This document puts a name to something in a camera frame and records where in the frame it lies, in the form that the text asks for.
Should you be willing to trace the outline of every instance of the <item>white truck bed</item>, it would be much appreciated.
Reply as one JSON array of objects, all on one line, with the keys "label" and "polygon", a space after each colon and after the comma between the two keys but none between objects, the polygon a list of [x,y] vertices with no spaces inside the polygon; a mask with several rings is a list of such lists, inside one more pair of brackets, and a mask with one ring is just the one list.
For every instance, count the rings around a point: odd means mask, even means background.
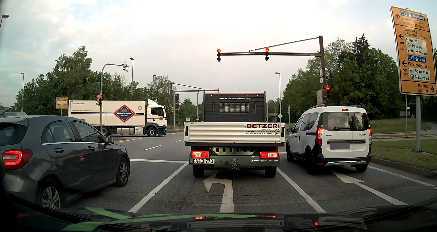
[{"label": "white truck bed", "polygon": [[186,122],[186,143],[263,143],[283,144],[285,123]]}]

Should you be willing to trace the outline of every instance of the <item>license plate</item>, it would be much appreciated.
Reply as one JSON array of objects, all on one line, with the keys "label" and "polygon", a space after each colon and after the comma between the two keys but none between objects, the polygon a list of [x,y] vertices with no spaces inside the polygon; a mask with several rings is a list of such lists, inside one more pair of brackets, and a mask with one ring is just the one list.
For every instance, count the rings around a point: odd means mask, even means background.
[{"label": "license plate", "polygon": [[205,158],[191,158],[191,164],[199,164],[199,165],[212,165],[214,164],[214,159],[205,159]]}]

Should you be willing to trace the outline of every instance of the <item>white semi truck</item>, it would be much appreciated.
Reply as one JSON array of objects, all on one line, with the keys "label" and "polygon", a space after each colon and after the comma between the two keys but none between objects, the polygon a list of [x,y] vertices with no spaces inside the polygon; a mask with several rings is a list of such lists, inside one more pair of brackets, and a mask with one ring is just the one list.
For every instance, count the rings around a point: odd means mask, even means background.
[{"label": "white semi truck", "polygon": [[[154,137],[167,133],[165,106],[147,101],[103,101],[105,136],[111,134],[140,134]],[[100,129],[100,107],[96,101],[69,101],[68,116],[79,118]]]}]

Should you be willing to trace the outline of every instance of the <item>car tail light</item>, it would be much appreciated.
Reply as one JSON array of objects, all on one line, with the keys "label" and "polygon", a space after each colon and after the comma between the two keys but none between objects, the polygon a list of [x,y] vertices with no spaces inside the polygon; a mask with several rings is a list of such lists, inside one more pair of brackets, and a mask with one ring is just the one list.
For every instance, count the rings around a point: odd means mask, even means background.
[{"label": "car tail light", "polygon": [[192,158],[209,158],[209,151],[192,151]]},{"label": "car tail light", "polygon": [[259,157],[261,159],[277,159],[278,155],[277,151],[262,151],[260,152]]},{"label": "car tail light", "polygon": [[2,159],[7,169],[17,170],[25,167],[32,155],[33,152],[29,149],[13,149],[4,151]]},{"label": "car tail light", "polygon": [[317,127],[317,135],[315,141],[320,147],[322,146],[322,133],[323,133],[323,129],[321,127]]}]

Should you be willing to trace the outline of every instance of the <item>lane marking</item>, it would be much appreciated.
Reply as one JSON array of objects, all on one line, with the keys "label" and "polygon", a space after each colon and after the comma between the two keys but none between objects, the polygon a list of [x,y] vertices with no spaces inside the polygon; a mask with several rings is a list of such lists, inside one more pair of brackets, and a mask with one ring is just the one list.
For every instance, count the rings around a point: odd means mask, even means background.
[{"label": "lane marking", "polygon": [[359,179],[356,179],[356,178],[353,178],[353,177],[350,177],[350,176],[346,176],[346,175],[344,175],[342,173],[337,173],[335,171],[331,171],[331,172],[334,173],[345,184],[355,184],[355,185],[357,185],[359,187],[362,187],[363,189],[365,189],[365,190],[367,190],[367,191],[369,191],[369,192],[371,192],[371,193],[373,193],[373,194],[383,198],[384,200],[386,200],[386,201],[388,201],[388,202],[390,202],[390,203],[392,203],[394,205],[407,205],[407,203],[405,203],[405,202],[396,200],[395,198],[393,198],[391,196],[388,196],[388,195],[386,195],[384,193],[379,192],[378,190],[375,190],[375,189],[373,189],[371,187],[368,187],[368,186],[362,184],[364,181],[361,181]]},{"label": "lane marking", "polygon": [[400,177],[400,178],[402,178],[402,179],[406,179],[406,180],[408,180],[408,181],[412,181],[412,182],[415,182],[415,183],[418,183],[418,184],[421,184],[421,185],[424,185],[424,186],[427,186],[427,187],[431,187],[431,188],[435,188],[435,189],[437,189],[437,186],[435,186],[435,185],[428,184],[428,183],[425,183],[425,182],[422,182],[422,181],[416,180],[416,179],[411,178],[411,177],[402,176],[402,175],[400,175],[400,174],[393,173],[393,172],[390,172],[390,171],[387,171],[387,170],[384,170],[384,169],[376,168],[376,167],[374,167],[374,166],[367,166],[367,167],[368,167],[368,168],[375,169],[375,170],[378,170],[378,171],[383,172],[383,173],[391,174],[391,175],[394,175],[394,176]]},{"label": "lane marking", "polygon": [[220,212],[234,212],[234,193],[232,180],[216,178],[217,172],[203,180],[206,190],[209,192],[213,183],[224,184],[223,198],[221,198]]},{"label": "lane marking", "polygon": [[117,141],[117,142],[124,142],[124,141],[133,141],[135,139],[129,139],[129,140],[123,140],[123,141]]},{"label": "lane marking", "polygon": [[323,210],[323,208],[321,208],[319,206],[319,204],[317,204],[307,193],[305,193],[305,191],[303,189],[301,189],[299,187],[299,185],[297,185],[289,176],[287,176],[287,174],[285,174],[283,171],[281,171],[281,169],[277,168],[276,169],[279,174],[281,174],[285,180],[287,180],[287,182],[289,184],[291,184],[293,186],[293,188],[295,188],[296,191],[298,191],[298,193],[300,195],[302,195],[302,197],[317,211],[317,212],[325,212],[325,210]]},{"label": "lane marking", "polygon": [[155,146],[155,147],[151,147],[151,148],[148,148],[148,149],[144,149],[143,151],[146,151],[146,150],[149,150],[149,149],[154,149],[154,148],[157,148],[157,147],[160,147],[161,145],[158,145],[158,146]]},{"label": "lane marking", "polygon": [[144,204],[150,200],[150,198],[152,198],[153,196],[155,196],[155,194],[161,190],[168,182],[170,182],[180,171],[183,170],[183,168],[185,168],[186,166],[188,166],[188,161],[185,162],[185,164],[183,164],[181,167],[179,167],[179,169],[177,169],[175,172],[173,172],[168,178],[166,178],[161,184],[159,184],[158,186],[156,186],[156,188],[154,188],[152,191],[150,191],[150,193],[148,193],[143,199],[141,199],[136,205],[134,205],[134,207],[132,207],[129,212],[138,212],[138,210],[144,206]]},{"label": "lane marking", "polygon": [[131,159],[131,161],[160,162],[160,163],[185,163],[186,160],[161,160],[161,159]]}]

